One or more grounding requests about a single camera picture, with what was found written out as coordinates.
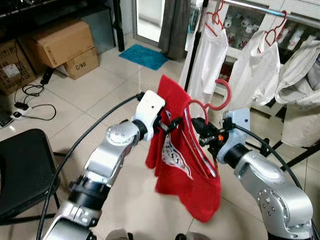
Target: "red hanger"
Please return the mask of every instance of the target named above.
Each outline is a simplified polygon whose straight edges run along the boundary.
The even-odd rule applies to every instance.
[[[286,21],[286,18],[287,18],[287,11],[282,11],[284,13],[284,18],[282,20],[282,22],[280,23],[280,25],[276,26],[274,29],[270,29],[269,31],[266,31],[266,36],[264,38],[264,40],[266,41],[266,43],[271,46],[272,44],[274,44],[277,40],[277,32],[276,32],[276,29],[280,28]],[[273,32],[274,33],[274,37],[273,37],[273,42],[270,44],[270,42],[268,42],[267,40],[267,37],[269,35],[269,33]]]
[[[208,11],[206,14],[211,14],[211,21],[214,22],[215,24],[217,25],[221,25],[221,29],[224,29],[224,25],[222,24],[221,20],[220,20],[220,16],[219,16],[219,12],[221,11],[221,9],[223,8],[224,6],[224,3],[225,1],[222,0],[222,3],[221,3],[221,6],[220,8],[215,12],[215,13],[212,13],[210,11]],[[211,32],[213,32],[213,34],[218,37],[218,35],[216,34],[215,30],[208,24],[208,23],[205,23],[205,25],[211,30]]]
[[[222,84],[226,88],[227,97],[226,97],[226,100],[224,101],[224,103],[222,103],[220,106],[212,106],[210,103],[206,103],[204,105],[202,102],[200,102],[199,100],[196,100],[196,99],[193,99],[193,100],[191,100],[189,102],[189,105],[192,104],[192,103],[196,103],[196,104],[200,105],[200,107],[202,108],[202,110],[204,112],[204,120],[205,120],[205,124],[206,125],[209,122],[207,108],[210,108],[210,109],[212,109],[214,111],[219,111],[219,110],[223,109],[225,106],[227,106],[230,103],[231,96],[232,96],[230,85],[226,80],[224,80],[222,78],[218,78],[217,80],[215,80],[215,82],[217,84]]]

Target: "cardboard box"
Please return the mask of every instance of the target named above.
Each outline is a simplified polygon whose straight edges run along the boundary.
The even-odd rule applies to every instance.
[[[77,79],[99,66],[95,47],[58,66],[56,69],[72,79]]]
[[[0,44],[0,91],[9,95],[16,91],[17,86],[36,80],[18,42],[10,40]]]
[[[26,58],[29,60],[29,63],[31,64],[31,67],[33,69],[33,71],[36,74],[43,74],[48,66],[43,64],[40,59],[35,55],[35,53],[33,53],[31,47],[28,44],[28,39],[30,38],[30,36],[22,36],[20,37],[19,43],[22,47],[22,50],[24,51],[24,54],[26,56]]]
[[[56,68],[86,52],[94,43],[89,25],[73,19],[33,35],[30,46],[41,62]]]

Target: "black chair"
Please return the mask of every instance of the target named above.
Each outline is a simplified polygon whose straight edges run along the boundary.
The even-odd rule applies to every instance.
[[[42,130],[30,129],[1,141],[0,226],[39,220],[39,215],[15,217],[45,199],[55,171],[54,155]],[[53,191],[57,208],[59,183],[60,179]]]

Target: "tiled floor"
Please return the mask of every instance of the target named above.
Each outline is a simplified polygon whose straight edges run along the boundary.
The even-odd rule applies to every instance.
[[[126,38],[127,47],[136,43],[131,37]],[[52,121],[14,121],[9,127],[0,129],[0,141],[30,128],[40,128],[47,134],[52,149],[65,153],[89,126],[115,104],[139,91],[156,91],[162,74],[179,80],[183,67],[183,63],[169,60],[158,71],[153,71],[118,55],[117,48],[105,52],[100,56],[100,67],[77,80],[55,73],[41,96],[31,99],[29,104],[55,105],[56,118]],[[0,103],[12,108],[13,97],[11,95],[4,101],[1,96]],[[17,98],[23,97],[23,93],[19,91]],[[63,169],[62,184],[58,191],[60,200],[67,197],[65,189],[68,182],[80,174],[90,153],[102,141],[107,127],[130,118],[136,106],[137,102],[133,101],[117,110],[77,147]],[[33,114],[49,117],[51,109],[39,109]],[[219,115],[216,112],[212,114],[218,121]],[[251,128],[261,137],[269,137],[271,144],[281,138],[282,123],[278,118],[267,119],[251,113]],[[201,232],[213,240],[267,239],[256,202],[242,188],[229,166],[219,166],[222,184],[220,210],[204,224],[193,219],[177,197],[155,193],[156,179],[153,171],[144,164],[148,148],[149,143],[142,142],[126,159],[103,206],[102,217],[97,227],[93,228],[99,240],[105,239],[108,232],[115,228],[133,232],[137,240],[173,240],[176,234],[186,233],[188,230]],[[283,145],[278,151],[289,161],[303,152],[303,149]],[[269,159],[276,163],[274,157],[270,156]],[[320,153],[312,155],[292,170],[312,201],[314,221],[320,228]],[[39,204],[24,215],[39,214],[41,207]],[[53,204],[50,205],[50,211],[55,211]],[[50,220],[46,220],[45,228],[49,224]],[[37,222],[2,226],[0,240],[33,240],[37,226]]]

